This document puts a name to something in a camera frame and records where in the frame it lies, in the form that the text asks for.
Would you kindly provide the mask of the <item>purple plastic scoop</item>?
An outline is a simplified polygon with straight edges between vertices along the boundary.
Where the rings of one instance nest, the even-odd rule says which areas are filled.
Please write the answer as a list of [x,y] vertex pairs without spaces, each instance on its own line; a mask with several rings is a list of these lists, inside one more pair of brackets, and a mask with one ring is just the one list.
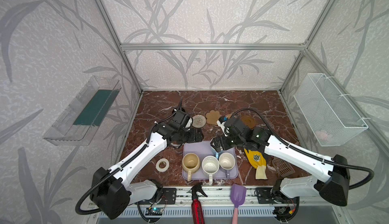
[[238,223],[239,206],[243,205],[247,189],[244,186],[233,184],[231,188],[231,201],[234,204],[232,224]]

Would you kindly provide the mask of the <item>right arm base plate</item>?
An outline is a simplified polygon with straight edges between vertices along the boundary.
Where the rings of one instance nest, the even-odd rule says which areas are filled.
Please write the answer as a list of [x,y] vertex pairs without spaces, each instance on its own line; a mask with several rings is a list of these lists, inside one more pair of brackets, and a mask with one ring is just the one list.
[[254,190],[254,195],[258,200],[259,204],[279,204],[272,193],[272,187],[257,187]]

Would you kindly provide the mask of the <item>green circuit board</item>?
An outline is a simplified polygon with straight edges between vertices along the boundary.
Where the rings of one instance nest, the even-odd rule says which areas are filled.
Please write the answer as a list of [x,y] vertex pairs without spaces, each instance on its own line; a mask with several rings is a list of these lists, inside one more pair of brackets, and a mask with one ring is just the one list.
[[163,212],[164,212],[163,207],[148,207],[145,210],[145,216],[146,217],[162,216]]

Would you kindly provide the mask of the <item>cork flower-shaped coaster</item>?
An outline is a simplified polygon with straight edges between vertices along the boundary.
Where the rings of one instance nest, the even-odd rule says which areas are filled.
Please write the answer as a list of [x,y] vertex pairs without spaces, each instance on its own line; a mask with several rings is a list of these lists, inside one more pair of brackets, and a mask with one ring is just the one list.
[[219,111],[211,110],[206,113],[206,123],[209,125],[217,125],[217,122],[219,118],[221,117],[221,114]]

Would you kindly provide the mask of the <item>light blue mug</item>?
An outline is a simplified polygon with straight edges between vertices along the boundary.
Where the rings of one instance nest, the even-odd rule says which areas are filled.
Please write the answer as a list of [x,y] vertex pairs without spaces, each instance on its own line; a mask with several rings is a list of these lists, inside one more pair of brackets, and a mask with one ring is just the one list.
[[222,154],[223,151],[222,147],[217,147],[214,150],[215,150],[215,157],[219,159],[219,156]]

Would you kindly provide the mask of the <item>brown plastic litter scoop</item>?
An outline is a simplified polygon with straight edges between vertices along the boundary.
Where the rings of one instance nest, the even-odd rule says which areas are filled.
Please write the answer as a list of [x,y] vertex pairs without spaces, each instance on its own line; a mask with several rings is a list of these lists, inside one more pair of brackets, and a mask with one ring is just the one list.
[[276,169],[280,177],[288,177],[295,173],[291,164],[280,158],[274,158],[272,160],[272,166]]

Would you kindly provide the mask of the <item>large round wooden coaster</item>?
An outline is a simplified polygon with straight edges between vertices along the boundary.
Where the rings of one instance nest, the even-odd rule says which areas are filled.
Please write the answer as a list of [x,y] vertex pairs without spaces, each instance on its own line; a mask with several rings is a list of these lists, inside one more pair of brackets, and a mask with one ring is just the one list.
[[250,129],[254,129],[257,126],[256,120],[249,115],[244,115],[241,117],[241,121],[248,126]]

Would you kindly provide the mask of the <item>clear plastic wall shelf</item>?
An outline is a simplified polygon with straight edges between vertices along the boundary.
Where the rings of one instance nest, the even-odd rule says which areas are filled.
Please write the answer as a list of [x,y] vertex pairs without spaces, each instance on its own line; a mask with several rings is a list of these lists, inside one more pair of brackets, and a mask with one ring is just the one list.
[[43,139],[55,146],[88,146],[116,100],[118,79],[92,76]]

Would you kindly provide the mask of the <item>red spray bottle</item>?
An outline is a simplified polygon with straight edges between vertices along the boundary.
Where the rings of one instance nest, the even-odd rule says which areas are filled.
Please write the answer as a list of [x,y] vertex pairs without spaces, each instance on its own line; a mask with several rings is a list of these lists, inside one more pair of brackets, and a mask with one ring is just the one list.
[[192,188],[188,191],[191,194],[191,212],[194,224],[205,224],[204,214],[201,202],[199,201],[199,197],[197,192],[200,192],[204,197],[208,197],[208,195],[202,189],[202,184],[197,183],[192,186]]

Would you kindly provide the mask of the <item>beige mug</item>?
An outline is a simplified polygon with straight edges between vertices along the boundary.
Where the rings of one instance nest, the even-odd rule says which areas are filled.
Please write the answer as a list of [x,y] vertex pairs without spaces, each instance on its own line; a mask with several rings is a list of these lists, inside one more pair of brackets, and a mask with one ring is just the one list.
[[182,159],[182,168],[187,173],[187,181],[191,182],[191,177],[200,168],[200,158],[195,153],[188,153]]

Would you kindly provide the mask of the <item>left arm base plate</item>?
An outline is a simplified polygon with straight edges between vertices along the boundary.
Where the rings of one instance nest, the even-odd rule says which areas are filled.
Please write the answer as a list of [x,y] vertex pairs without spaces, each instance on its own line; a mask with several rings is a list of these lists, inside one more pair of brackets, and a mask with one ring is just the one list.
[[174,205],[176,203],[176,188],[161,188],[156,192],[155,204]]

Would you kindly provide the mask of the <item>yellow black work glove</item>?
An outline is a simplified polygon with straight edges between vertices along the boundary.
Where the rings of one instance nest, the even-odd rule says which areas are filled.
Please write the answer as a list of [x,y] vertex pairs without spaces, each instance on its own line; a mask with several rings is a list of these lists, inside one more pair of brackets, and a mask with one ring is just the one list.
[[255,179],[268,180],[266,175],[266,160],[259,151],[244,149],[249,163],[255,168]]

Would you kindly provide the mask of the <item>lilac mug white inside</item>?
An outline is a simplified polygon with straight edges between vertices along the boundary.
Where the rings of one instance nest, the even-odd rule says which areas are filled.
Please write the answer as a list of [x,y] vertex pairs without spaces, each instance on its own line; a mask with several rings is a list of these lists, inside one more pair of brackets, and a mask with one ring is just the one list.
[[219,165],[223,169],[227,179],[231,178],[231,170],[236,164],[235,157],[228,152],[224,152],[219,156]]

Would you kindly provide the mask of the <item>colourful woven round coaster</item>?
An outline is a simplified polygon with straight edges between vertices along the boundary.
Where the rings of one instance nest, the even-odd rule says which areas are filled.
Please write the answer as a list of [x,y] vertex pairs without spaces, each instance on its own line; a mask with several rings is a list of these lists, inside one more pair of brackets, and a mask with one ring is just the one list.
[[192,126],[195,128],[202,128],[207,122],[205,116],[203,115],[195,115],[192,119]]

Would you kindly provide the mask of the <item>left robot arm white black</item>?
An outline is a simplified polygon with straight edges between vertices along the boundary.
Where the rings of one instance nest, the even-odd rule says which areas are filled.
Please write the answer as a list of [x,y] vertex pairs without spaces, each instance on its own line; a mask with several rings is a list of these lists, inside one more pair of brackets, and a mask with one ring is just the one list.
[[111,220],[124,212],[128,205],[158,197],[157,182],[145,180],[134,184],[138,173],[160,152],[172,143],[201,142],[204,135],[192,126],[193,118],[181,104],[172,115],[155,122],[146,140],[123,160],[109,169],[99,168],[93,174],[91,188],[75,206],[79,215],[105,213]]

